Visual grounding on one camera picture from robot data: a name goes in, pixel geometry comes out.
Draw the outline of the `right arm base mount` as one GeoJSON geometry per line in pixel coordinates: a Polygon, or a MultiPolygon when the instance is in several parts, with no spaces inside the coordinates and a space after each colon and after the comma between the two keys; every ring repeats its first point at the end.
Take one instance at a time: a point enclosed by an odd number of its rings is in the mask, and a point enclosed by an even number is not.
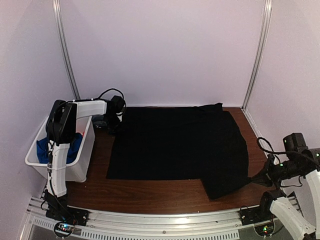
{"type": "Polygon", "coordinates": [[[274,215],[270,212],[262,213],[259,206],[241,206],[239,216],[243,226],[253,225],[255,233],[259,237],[271,237],[274,234],[276,225],[274,215]]]}

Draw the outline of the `black garment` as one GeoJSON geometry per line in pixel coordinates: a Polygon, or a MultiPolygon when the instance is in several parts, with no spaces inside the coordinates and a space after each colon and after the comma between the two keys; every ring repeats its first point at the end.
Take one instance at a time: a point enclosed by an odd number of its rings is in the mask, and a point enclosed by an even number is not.
{"type": "Polygon", "coordinates": [[[115,134],[106,174],[113,180],[199,179],[210,200],[250,183],[247,143],[221,103],[130,107],[115,134]]]}

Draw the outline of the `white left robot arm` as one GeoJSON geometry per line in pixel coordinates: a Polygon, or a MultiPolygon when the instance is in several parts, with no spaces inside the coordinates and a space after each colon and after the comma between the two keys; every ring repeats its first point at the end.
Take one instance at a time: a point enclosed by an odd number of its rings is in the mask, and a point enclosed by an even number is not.
{"type": "Polygon", "coordinates": [[[124,114],[124,96],[113,96],[110,100],[98,98],[83,100],[56,100],[45,126],[48,140],[47,191],[61,198],[67,195],[66,168],[70,143],[76,134],[78,119],[104,116],[112,129],[116,128],[124,114]]]}

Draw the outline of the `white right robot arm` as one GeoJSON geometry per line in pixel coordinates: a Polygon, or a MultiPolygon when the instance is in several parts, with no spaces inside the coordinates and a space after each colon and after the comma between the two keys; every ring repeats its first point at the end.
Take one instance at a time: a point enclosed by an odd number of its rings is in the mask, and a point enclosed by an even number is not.
{"type": "Polygon", "coordinates": [[[251,182],[274,190],[263,193],[256,216],[266,221],[277,217],[295,240],[318,240],[320,238],[320,150],[309,148],[304,136],[294,132],[283,138],[285,150],[265,149],[267,161],[262,170],[251,178],[251,182]],[[313,200],[316,224],[311,225],[290,203],[284,193],[282,181],[294,177],[305,178],[313,200]]]}

